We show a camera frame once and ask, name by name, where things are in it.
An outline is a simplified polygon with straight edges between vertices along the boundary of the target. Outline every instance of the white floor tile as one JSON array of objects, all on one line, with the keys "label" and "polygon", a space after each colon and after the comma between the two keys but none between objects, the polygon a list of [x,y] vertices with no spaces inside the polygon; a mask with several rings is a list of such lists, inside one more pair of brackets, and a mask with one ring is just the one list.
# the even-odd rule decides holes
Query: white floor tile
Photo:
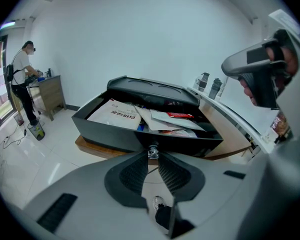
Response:
[{"label": "white floor tile", "polygon": [[105,158],[81,151],[75,144],[79,135],[78,129],[72,123],[52,151],[79,167],[105,160]]},{"label": "white floor tile", "polygon": [[77,168],[78,166],[64,160],[54,152],[51,152],[35,176],[26,198],[26,202],[28,203],[42,190],[46,189],[48,186]]},{"label": "white floor tile", "polygon": [[15,121],[13,116],[11,116],[7,121],[5,121],[0,127],[0,142],[3,141],[6,136],[11,135],[16,129],[16,126],[17,122]]},{"label": "white floor tile", "polygon": [[[150,172],[151,170],[157,167],[158,166],[156,165],[148,165],[148,171]],[[159,169],[156,169],[153,172],[149,173],[144,179],[144,183],[163,183],[163,182],[164,180],[161,178],[159,174]]]},{"label": "white floor tile", "polygon": [[246,165],[248,161],[241,155],[242,153],[234,154],[225,158],[215,160],[215,162],[228,162],[232,164]]},{"label": "white floor tile", "polygon": [[[11,136],[9,143],[23,137]],[[20,144],[0,147],[0,190],[9,202],[23,208],[29,189],[44,160],[51,151],[29,135],[21,139]]]},{"label": "white floor tile", "polygon": [[40,141],[42,144],[52,150],[60,139],[74,125],[71,116],[71,110],[61,110],[53,115],[54,120],[51,121],[45,114],[40,115],[40,123],[45,132],[44,138]]}]

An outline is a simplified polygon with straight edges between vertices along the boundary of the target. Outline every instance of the man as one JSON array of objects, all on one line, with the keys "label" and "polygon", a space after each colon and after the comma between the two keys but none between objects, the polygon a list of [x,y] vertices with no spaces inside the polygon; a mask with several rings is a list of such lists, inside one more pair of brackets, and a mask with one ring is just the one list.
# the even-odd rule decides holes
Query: man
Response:
[{"label": "man", "polygon": [[[280,49],[282,51],[284,61],[286,62],[285,71],[293,77],[297,73],[297,70],[298,70],[298,57],[291,50],[289,50],[286,47],[280,47]],[[265,49],[265,51],[268,54],[270,61],[274,61],[275,60],[275,53],[272,50],[272,48],[268,47],[268,48]],[[244,88],[244,90],[243,90],[244,94],[249,96],[252,104],[256,106],[257,102],[256,102],[250,88],[248,87],[248,84],[246,83],[246,81],[241,79],[240,84]],[[283,89],[285,88],[285,79],[280,78],[280,77],[276,77],[275,85],[279,90],[283,91]]]},{"label": "man", "polygon": [[[166,205],[165,200],[157,195],[152,200],[153,208],[155,209],[155,221],[165,229],[170,229],[170,216],[171,207]],[[189,230],[192,230],[194,226],[185,219],[176,219],[174,221],[172,238],[180,236]]]},{"label": "man", "polygon": [[34,108],[25,84],[25,80],[26,75],[39,76],[39,73],[32,66],[30,66],[29,62],[29,55],[33,55],[34,51],[34,43],[27,41],[22,46],[22,49],[16,54],[14,60],[12,61],[13,72],[16,72],[17,70],[19,71],[13,75],[13,80],[11,82],[11,89],[15,96],[21,100],[26,116],[32,126],[37,124],[37,118],[34,114]]}]

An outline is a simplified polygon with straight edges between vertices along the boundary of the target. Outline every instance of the black box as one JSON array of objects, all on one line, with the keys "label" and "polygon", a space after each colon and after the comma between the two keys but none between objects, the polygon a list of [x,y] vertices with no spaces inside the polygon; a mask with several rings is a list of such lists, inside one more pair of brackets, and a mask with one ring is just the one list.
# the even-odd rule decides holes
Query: black box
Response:
[{"label": "black box", "polygon": [[[203,129],[193,130],[198,138],[171,136],[132,130],[87,120],[109,99],[145,105],[162,112],[186,113]],[[200,100],[183,87],[122,76],[110,80],[107,91],[79,109],[72,120],[82,137],[90,143],[124,152],[137,152],[157,145],[159,151],[204,157],[223,139],[199,110]]]}]

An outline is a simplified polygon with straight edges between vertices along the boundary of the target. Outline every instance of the black slot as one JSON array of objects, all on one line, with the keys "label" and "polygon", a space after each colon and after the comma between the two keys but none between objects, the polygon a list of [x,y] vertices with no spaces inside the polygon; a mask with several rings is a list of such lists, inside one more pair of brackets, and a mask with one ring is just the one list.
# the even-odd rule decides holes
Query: black slot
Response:
[{"label": "black slot", "polygon": [[54,233],[77,198],[73,194],[62,194],[38,219],[37,223],[49,232]]},{"label": "black slot", "polygon": [[233,170],[226,170],[223,174],[240,180],[243,180],[246,176],[244,173],[233,171]]},{"label": "black slot", "polygon": [[104,187],[123,206],[148,209],[146,199],[141,196],[147,173],[148,152],[143,151],[108,170]]},{"label": "black slot", "polygon": [[206,178],[201,170],[174,156],[159,153],[159,173],[174,202],[193,200],[205,185]]}]

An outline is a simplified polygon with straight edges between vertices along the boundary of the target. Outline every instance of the door frame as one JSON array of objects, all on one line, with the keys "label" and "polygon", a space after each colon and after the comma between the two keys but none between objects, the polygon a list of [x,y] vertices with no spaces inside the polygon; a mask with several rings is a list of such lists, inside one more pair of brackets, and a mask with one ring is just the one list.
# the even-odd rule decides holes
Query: door frame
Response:
[{"label": "door frame", "polygon": [[0,126],[2,126],[2,124],[11,116],[13,115],[17,109],[15,107],[15,104],[12,100],[11,97],[11,92],[10,92],[10,84],[7,81],[7,75],[6,75],[6,71],[7,71],[7,63],[6,63],[6,59],[7,59],[7,40],[8,40],[8,35],[3,35],[0,36],[0,42],[3,43],[3,47],[2,47],[2,68],[3,68],[3,77],[4,77],[4,83],[5,83],[5,87],[6,87],[6,92],[8,95],[8,100],[10,101],[10,104],[12,106],[12,110],[6,114],[2,119],[0,118]]}]

